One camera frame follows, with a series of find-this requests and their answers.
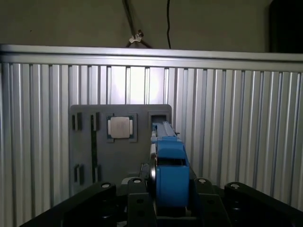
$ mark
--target metal frame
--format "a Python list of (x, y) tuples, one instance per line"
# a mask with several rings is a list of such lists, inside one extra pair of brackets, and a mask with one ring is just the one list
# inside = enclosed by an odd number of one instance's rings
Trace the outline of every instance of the metal frame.
[(69, 197), (76, 104), (169, 104), (199, 177), (303, 209), (301, 54), (1, 45), (0, 62), (0, 226)]

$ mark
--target screw head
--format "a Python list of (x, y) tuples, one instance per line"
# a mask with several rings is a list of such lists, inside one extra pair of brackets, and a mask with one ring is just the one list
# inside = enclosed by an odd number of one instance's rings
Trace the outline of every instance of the screw head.
[(104, 184), (102, 185), (102, 188), (108, 188), (109, 186), (110, 186), (110, 184), (104, 183)]
[(240, 186), (238, 186), (238, 185), (235, 184), (235, 183), (233, 183), (233, 184), (231, 185), (231, 187), (234, 188), (234, 189), (239, 189), (239, 188), (240, 188)]
[(206, 180), (204, 180), (204, 179), (199, 179), (199, 182), (202, 183), (202, 184), (205, 184), (205, 183), (206, 183)]

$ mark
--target black cable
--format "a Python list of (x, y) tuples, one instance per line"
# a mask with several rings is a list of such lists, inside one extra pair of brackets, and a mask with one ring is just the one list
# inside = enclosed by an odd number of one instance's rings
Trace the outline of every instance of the black cable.
[(135, 38), (136, 31), (134, 29), (134, 23), (133, 23), (133, 20), (132, 20), (132, 16), (131, 16), (131, 11), (130, 11), (130, 8), (129, 8), (128, 0), (122, 0), (122, 2), (123, 2), (124, 10), (125, 10), (125, 13), (126, 13), (126, 17), (127, 17), (127, 20), (128, 20), (128, 25), (129, 25), (129, 27), (131, 29), (133, 37)]
[(167, 36), (167, 42), (169, 43), (169, 48), (171, 49), (170, 37), (169, 37), (169, 30), (170, 30), (169, 4), (170, 4), (170, 0), (167, 0), (167, 6), (166, 6), (167, 32), (166, 32), (166, 36)]

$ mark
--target corrugated metal wall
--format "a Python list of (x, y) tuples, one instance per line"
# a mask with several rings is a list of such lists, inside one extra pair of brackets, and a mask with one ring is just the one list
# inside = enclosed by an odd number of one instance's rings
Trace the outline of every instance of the corrugated metal wall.
[(197, 175), (220, 186), (240, 181), (303, 210), (300, 72), (0, 66), (0, 227), (20, 225), (69, 197), (74, 104), (169, 104)]

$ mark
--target blue robotic gripper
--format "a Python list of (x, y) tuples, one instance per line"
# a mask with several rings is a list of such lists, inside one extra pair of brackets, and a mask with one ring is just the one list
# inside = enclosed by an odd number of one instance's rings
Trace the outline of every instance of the blue robotic gripper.
[(151, 177), (157, 207), (186, 207), (189, 194), (189, 162), (183, 142), (169, 122), (153, 123)]

